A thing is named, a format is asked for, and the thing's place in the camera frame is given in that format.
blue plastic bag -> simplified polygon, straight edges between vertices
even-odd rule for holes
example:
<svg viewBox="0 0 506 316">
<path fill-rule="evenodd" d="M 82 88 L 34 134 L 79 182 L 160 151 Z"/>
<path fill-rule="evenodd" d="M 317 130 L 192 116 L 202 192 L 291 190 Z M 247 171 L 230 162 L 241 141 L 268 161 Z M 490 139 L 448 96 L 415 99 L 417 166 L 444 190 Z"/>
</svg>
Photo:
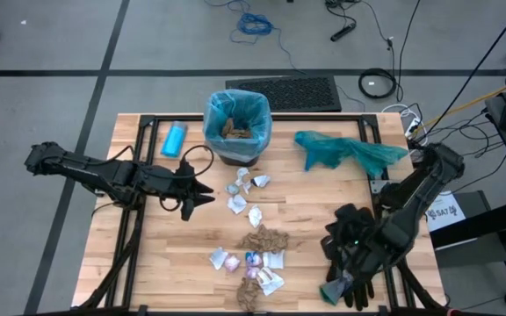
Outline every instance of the blue plastic bag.
<svg viewBox="0 0 506 316">
<path fill-rule="evenodd" d="M 371 176 L 381 176 L 385 167 L 398 162 L 408 151 L 401 147 L 371 144 L 350 138 L 335 138 L 314 131 L 297 132 L 294 140 L 307 150 L 308 171 L 317 162 L 335 169 L 349 157 L 354 158 Z"/>
<path fill-rule="evenodd" d="M 228 119 L 235 129 L 249 129 L 250 139 L 224 139 Z M 272 117 L 269 100 L 256 92 L 223 90 L 214 92 L 206 105 L 203 132 L 206 144 L 220 156 L 239 162 L 256 159 L 271 141 Z"/>
</svg>

